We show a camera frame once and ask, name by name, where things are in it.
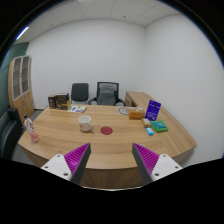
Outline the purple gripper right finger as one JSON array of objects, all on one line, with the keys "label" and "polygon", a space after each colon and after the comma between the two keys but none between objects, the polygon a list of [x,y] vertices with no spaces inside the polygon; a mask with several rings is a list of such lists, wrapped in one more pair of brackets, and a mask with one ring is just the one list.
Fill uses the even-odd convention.
[{"label": "purple gripper right finger", "polygon": [[182,167],[167,154],[158,155],[137,143],[132,145],[132,154],[144,185],[182,169]]}]

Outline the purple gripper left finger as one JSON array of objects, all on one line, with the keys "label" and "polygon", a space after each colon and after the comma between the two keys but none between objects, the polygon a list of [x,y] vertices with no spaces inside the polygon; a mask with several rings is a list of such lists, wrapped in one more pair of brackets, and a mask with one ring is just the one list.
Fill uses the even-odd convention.
[{"label": "purple gripper left finger", "polygon": [[56,154],[42,169],[79,185],[90,154],[91,145],[87,143],[66,155]]}]

